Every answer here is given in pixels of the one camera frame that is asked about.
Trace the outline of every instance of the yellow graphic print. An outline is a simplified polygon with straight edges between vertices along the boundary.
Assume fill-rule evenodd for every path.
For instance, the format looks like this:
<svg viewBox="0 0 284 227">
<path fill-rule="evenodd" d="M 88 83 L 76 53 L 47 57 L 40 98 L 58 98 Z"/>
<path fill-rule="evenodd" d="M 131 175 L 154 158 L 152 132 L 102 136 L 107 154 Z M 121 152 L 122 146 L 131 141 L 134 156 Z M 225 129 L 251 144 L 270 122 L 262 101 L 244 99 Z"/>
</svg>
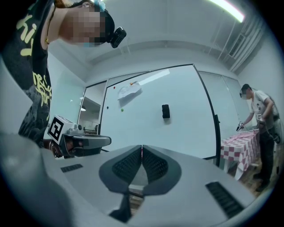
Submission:
<svg viewBox="0 0 284 227">
<path fill-rule="evenodd" d="M 31 48 L 24 48 L 21 50 L 21 55 L 22 56 L 31 56 L 32 55 L 32 45 L 34 43 L 34 39 L 32 36 L 34 35 L 36 31 L 36 24 L 32 24 L 32 29 L 28 32 L 29 28 L 26 22 L 32 18 L 32 15 L 26 15 L 25 18 L 21 19 L 18 21 L 16 28 L 19 30 L 20 28 L 24 27 L 24 30 L 21 34 L 21 40 L 24 41 L 26 44 L 28 44 L 31 41 Z"/>
<path fill-rule="evenodd" d="M 48 100 L 49 103 L 51 101 L 52 97 L 51 86 L 47 86 L 45 75 L 43 76 L 43 78 L 40 74 L 36 74 L 34 72 L 32 73 L 32 75 L 34 78 L 35 89 L 41 95 L 41 107 L 42 107 L 43 104 L 48 104 Z"/>
</svg>

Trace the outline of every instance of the ceiling light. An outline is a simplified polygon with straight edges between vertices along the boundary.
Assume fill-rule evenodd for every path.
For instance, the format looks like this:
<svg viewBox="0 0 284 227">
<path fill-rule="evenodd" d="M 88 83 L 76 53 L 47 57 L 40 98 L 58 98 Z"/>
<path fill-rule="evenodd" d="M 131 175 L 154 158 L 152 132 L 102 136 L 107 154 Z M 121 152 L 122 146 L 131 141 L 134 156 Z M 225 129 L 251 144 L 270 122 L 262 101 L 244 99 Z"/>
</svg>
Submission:
<svg viewBox="0 0 284 227">
<path fill-rule="evenodd" d="M 222 7 L 224 10 L 232 14 L 241 23 L 243 22 L 245 16 L 240 11 L 238 11 L 233 5 L 231 5 L 229 2 L 225 0 L 209 0 L 209 1 Z"/>
</svg>

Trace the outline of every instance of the paper sheet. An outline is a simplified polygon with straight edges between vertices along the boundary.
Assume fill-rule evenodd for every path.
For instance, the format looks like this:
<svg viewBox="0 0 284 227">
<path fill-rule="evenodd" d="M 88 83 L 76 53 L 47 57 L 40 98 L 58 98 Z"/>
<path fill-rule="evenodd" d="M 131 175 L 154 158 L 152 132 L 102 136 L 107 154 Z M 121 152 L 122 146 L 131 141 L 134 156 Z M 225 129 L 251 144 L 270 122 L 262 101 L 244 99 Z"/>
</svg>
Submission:
<svg viewBox="0 0 284 227">
<path fill-rule="evenodd" d="M 132 85 L 122 87 L 118 92 L 118 100 L 126 97 L 129 94 L 138 92 L 141 89 L 139 82 L 134 82 Z"/>
</svg>

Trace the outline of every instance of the black t-shirt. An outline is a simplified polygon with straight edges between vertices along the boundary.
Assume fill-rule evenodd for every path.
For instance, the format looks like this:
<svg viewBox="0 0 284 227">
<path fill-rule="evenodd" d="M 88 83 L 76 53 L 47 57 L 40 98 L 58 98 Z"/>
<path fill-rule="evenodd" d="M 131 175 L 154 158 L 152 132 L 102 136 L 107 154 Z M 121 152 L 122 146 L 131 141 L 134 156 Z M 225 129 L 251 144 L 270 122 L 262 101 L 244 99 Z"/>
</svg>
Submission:
<svg viewBox="0 0 284 227">
<path fill-rule="evenodd" d="M 37 0 L 6 43 L 2 57 L 11 76 L 33 101 L 19 129 L 43 147 L 43 136 L 49 120 L 51 82 L 47 70 L 47 50 L 40 43 L 44 22 L 53 0 Z"/>
</svg>

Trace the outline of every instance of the whiteboard frame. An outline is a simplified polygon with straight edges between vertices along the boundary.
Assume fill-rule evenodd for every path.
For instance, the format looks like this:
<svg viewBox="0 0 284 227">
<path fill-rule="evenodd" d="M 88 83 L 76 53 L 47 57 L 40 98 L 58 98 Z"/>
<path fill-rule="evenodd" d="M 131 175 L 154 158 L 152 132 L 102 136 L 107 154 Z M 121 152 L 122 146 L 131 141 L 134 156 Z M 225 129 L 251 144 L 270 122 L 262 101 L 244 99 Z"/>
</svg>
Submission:
<svg viewBox="0 0 284 227">
<path fill-rule="evenodd" d="M 204 87 L 204 90 L 205 90 L 205 93 L 207 95 L 207 98 L 208 98 L 208 101 L 209 101 L 209 104 L 210 104 L 210 108 L 211 108 L 211 111 L 212 111 L 212 117 L 213 117 L 213 120 L 214 120 L 214 126 L 215 126 L 215 136 L 216 136 L 216 155 L 215 156 L 212 156 L 212 157 L 207 157 L 207 158 L 204 158 L 205 160 L 210 160 L 210 159 L 214 159 L 216 158 L 216 165 L 219 166 L 220 164 L 220 157 L 221 157 L 221 133 L 220 133 L 220 127 L 219 127 L 219 121 L 218 121 L 218 116 L 215 115 L 214 113 L 214 109 L 213 109 L 213 106 L 212 106 L 212 103 L 211 103 L 211 99 L 210 99 L 210 96 L 209 96 L 209 93 L 206 89 L 206 86 L 201 78 L 201 76 L 199 75 L 199 72 L 198 70 L 196 69 L 195 65 L 194 64 L 184 64 L 184 65 L 176 65 L 176 66 L 171 66 L 171 67 L 166 67 L 166 68 L 161 68 L 161 69 L 156 69 L 156 70 L 152 70 L 152 71 L 148 71 L 148 72 L 145 72 L 145 73 L 141 73 L 139 75 L 136 75 L 136 76 L 133 76 L 133 77 L 130 77 L 130 78 L 126 78 L 120 82 L 117 82 L 113 85 L 110 85 L 110 86 L 107 86 L 106 89 L 105 89 L 105 94 L 104 94 L 104 97 L 103 97 L 103 104 L 101 105 L 101 108 L 102 108 L 102 111 L 100 111 L 100 116 L 99 116 L 99 126 L 98 126 L 98 135 L 101 134 L 101 127 L 102 127 L 102 118 L 103 118 L 103 107 L 104 107 L 104 104 L 105 104 L 105 98 L 106 98 L 106 95 L 107 95 L 107 89 L 110 88 L 110 87 L 113 87 L 114 85 L 116 84 L 119 84 L 121 82 L 124 82 L 126 80 L 129 80 L 129 79 L 132 79 L 132 78 L 135 78 L 135 77 L 138 77 L 138 76 L 141 76 L 143 74 L 147 74 L 147 73 L 150 73 L 150 72 L 155 72 L 155 71 L 159 71 L 159 70 L 165 70 L 165 69 L 170 69 L 170 68 L 176 68 L 176 67 L 182 67 L 182 66 L 193 66 L 203 87 Z"/>
</svg>

